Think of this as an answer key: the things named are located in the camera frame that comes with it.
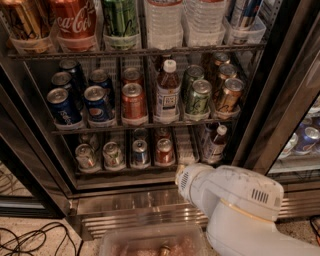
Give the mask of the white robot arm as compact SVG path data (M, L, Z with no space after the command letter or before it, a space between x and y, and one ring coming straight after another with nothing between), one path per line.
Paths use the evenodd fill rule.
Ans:
M236 166L196 163L177 170L179 194L208 218L206 237L220 256L320 256L320 248L284 235L275 221L284 189Z

